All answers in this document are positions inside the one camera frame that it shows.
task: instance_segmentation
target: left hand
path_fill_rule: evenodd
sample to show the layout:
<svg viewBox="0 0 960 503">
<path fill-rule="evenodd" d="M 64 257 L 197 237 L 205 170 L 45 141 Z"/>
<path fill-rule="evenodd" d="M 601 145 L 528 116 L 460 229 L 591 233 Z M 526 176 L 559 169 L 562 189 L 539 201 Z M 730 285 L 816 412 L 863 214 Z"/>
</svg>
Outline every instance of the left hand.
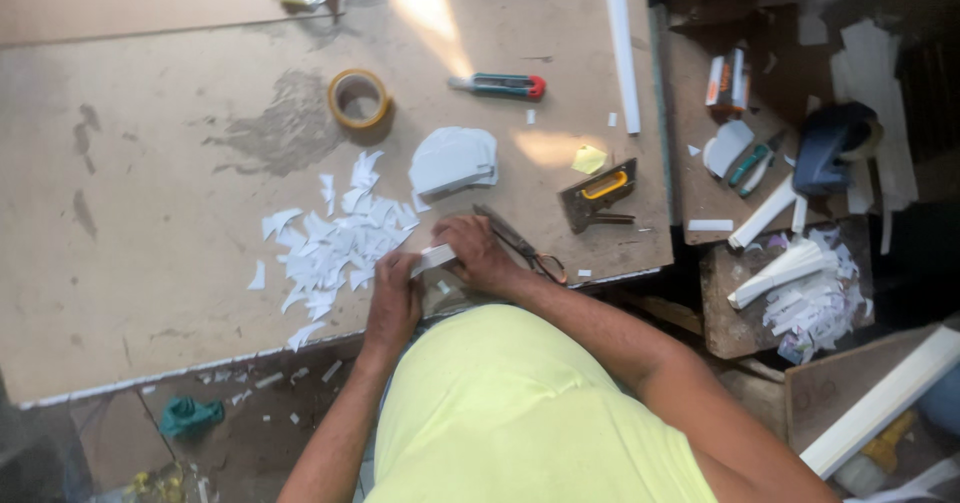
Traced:
<svg viewBox="0 0 960 503">
<path fill-rule="evenodd" d="M 376 262 L 363 348 L 389 362 L 401 355 L 423 313 L 421 281 L 410 279 L 420 257 L 391 251 Z"/>
</svg>

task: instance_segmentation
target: yellow t-shirt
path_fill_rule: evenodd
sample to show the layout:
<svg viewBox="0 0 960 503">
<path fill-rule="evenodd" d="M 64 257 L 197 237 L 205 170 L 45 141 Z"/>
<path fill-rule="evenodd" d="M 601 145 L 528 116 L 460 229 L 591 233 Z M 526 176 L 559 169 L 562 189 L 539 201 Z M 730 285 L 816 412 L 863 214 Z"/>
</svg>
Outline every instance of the yellow t-shirt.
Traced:
<svg viewBox="0 0 960 503">
<path fill-rule="evenodd" d="M 687 437 L 533 313 L 450 317 L 392 381 L 368 503 L 716 502 Z"/>
</svg>

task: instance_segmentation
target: tape roll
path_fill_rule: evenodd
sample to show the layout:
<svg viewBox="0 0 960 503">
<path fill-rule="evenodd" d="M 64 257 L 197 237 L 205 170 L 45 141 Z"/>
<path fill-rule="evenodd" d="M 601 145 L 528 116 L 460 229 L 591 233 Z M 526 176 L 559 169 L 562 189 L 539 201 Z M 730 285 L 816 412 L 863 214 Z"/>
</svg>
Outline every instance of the tape roll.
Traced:
<svg viewBox="0 0 960 503">
<path fill-rule="evenodd" d="M 366 69 L 348 69 L 334 77 L 326 100 L 337 121 L 350 128 L 377 124 L 390 105 L 383 83 Z"/>
</svg>

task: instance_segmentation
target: yellow handle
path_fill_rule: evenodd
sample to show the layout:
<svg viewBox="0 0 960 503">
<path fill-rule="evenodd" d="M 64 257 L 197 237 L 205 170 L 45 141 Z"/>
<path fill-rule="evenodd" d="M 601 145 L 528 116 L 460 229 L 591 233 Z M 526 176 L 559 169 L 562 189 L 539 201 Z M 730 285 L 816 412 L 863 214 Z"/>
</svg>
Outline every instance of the yellow handle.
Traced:
<svg viewBox="0 0 960 503">
<path fill-rule="evenodd" d="M 612 186 L 609 186 L 607 188 L 604 188 L 603 190 L 597 191 L 593 195 L 590 195 L 589 193 L 587 193 L 586 190 L 580 190 L 580 192 L 582 193 L 582 196 L 587 199 L 596 199 L 599 197 L 603 197 L 604 195 L 610 193 L 611 191 L 616 190 L 617 188 L 620 188 L 625 184 L 627 184 L 627 173 L 623 171 L 617 171 L 616 173 L 613 174 L 613 176 L 616 177 L 616 182 L 614 182 Z"/>
</svg>

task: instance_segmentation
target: small box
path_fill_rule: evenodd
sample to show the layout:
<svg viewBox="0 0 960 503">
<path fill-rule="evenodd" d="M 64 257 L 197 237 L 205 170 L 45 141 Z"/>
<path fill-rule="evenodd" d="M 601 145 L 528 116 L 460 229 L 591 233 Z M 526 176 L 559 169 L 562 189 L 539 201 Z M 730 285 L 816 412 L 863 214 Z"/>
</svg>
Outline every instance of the small box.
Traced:
<svg viewBox="0 0 960 503">
<path fill-rule="evenodd" d="M 750 65 L 743 49 L 736 47 L 724 57 L 716 57 L 710 65 L 706 86 L 706 106 L 725 113 L 742 113 L 750 100 Z"/>
</svg>

